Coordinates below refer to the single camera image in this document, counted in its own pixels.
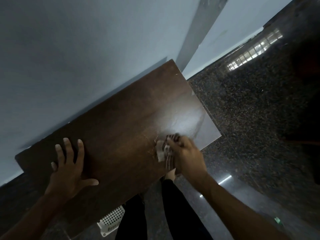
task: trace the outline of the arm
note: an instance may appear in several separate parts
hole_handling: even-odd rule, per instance
[[[176,153],[177,168],[218,214],[234,239],[288,239],[261,215],[243,204],[207,173],[202,153],[187,137],[168,143]]]
[[[4,234],[0,240],[33,240],[39,239],[50,221],[62,209],[63,205],[73,198],[83,187],[98,185],[96,179],[81,180],[83,160],[85,156],[84,146],[78,140],[78,157],[73,162],[74,152],[68,138],[64,138],[66,158],[60,145],[56,145],[58,155],[58,167],[52,162],[53,174],[49,185],[42,197],[29,212],[13,228]]]

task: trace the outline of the hand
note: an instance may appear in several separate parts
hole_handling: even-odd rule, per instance
[[[194,142],[186,136],[175,143],[168,139],[175,153],[175,165],[182,175],[197,189],[207,175],[207,167],[202,153]]]
[[[58,167],[52,162],[53,174],[51,174],[49,185],[45,195],[55,195],[67,201],[73,198],[81,189],[86,186],[98,185],[96,179],[81,179],[83,170],[83,160],[85,148],[82,140],[78,140],[78,157],[76,163],[73,162],[74,153],[68,138],[63,138],[66,147],[66,160],[62,148],[59,144],[55,145],[58,154]]]

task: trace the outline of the black pants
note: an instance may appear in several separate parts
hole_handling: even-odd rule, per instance
[[[212,239],[182,192],[170,179],[162,182],[162,200],[165,217],[174,240]],[[116,240],[148,238],[144,209],[144,203],[138,195],[126,202],[125,214],[118,228]]]

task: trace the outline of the wall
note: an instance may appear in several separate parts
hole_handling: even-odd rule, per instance
[[[0,0],[0,185],[18,152],[176,59],[199,1]]]
[[[189,79],[263,30],[292,0],[229,0],[183,70]]]

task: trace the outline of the dark granite floor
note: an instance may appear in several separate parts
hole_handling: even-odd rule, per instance
[[[271,20],[248,44],[190,79],[222,137],[203,149],[208,172],[230,193],[270,221],[279,217],[281,229],[293,239],[320,239],[320,186],[313,180],[309,157],[302,146],[279,137],[300,124],[299,116],[318,91],[295,76],[291,54],[299,44],[320,34],[320,1],[295,0]],[[227,67],[251,45],[279,29],[283,35],[246,64]],[[232,239],[214,210],[183,178],[176,185],[214,239]],[[0,188],[0,235],[13,226],[39,195],[26,175]],[[145,195],[149,239],[172,239],[166,223],[160,183]],[[103,238],[97,224],[76,237]],[[68,239],[53,221],[42,239]]]
[[[282,37],[261,55],[229,70],[227,65],[278,29]],[[295,0],[264,31],[228,57],[189,80],[233,151],[238,177],[320,230],[320,185],[301,145],[279,138],[300,125],[299,118],[319,91],[318,82],[297,78],[292,55],[306,40],[319,40],[320,0]],[[204,149],[210,154],[213,145]]]

